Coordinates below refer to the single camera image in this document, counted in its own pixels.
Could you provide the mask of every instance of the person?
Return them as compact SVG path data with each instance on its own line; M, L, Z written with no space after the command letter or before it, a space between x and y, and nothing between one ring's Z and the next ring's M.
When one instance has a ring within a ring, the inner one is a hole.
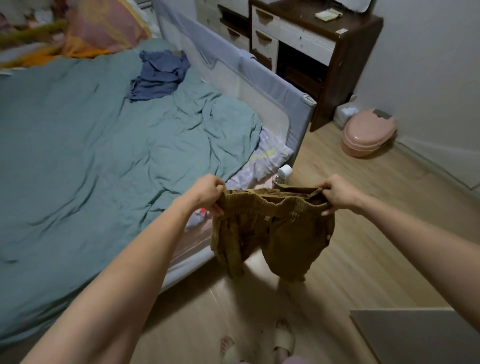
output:
M128 363L190 215L201 207L221 215L215 202L224 187L207 175L175 199L77 296L23 363ZM325 214L349 209L366 217L480 332L480 246L368 196L337 175L318 187L332 205ZM295 340L288 322L280 319L275 330L275 363L307 363L291 357ZM221 340L220 357L225 364L239 361L230 337Z

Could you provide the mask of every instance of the teal blanket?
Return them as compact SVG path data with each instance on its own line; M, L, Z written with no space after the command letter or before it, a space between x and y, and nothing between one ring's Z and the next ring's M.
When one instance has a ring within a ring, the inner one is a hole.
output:
M257 145L254 111L193 67L172 95L130 103L138 53L0 79L0 346L51 325L199 176L227 180Z

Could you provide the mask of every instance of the desk top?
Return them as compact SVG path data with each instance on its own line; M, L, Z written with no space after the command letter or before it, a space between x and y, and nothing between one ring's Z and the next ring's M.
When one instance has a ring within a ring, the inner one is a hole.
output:
M252 5L257 8L334 41L348 37L350 34L356 33L373 23L383 22L383 18L379 16L370 13L354 13L332 0L279 0L270 4L266 4L261 0L251 1ZM343 13L343 16L329 22L324 22L315 17L315 13L330 8L338 9ZM343 34L336 33L337 30L342 28L348 29L348 31Z

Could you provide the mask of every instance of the beige slipper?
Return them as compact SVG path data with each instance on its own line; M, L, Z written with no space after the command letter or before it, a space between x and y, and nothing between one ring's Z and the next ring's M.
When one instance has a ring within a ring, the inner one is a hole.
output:
M289 356L293 355L293 349L295 348L295 336L283 328L277 328L275 324L275 341L276 348L283 348L288 351Z
M235 347L235 343L227 350L224 357L221 360L222 364L236 364L240 361L240 356Z

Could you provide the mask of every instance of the hand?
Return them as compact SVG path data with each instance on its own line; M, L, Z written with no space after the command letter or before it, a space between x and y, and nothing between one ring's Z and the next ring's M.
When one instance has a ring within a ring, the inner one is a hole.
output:
M345 181L342 177L334 174L329 179L317 186L323 188L322 193L333 207L322 212L323 216L331 215L336 210L347 208L356 214L360 213L360 206L365 194Z
M194 210L203 207L213 216L220 216L223 215L223 210L215 202L224 189L225 182L213 174L207 174L197 179L197 182L185 192L184 197L193 203Z

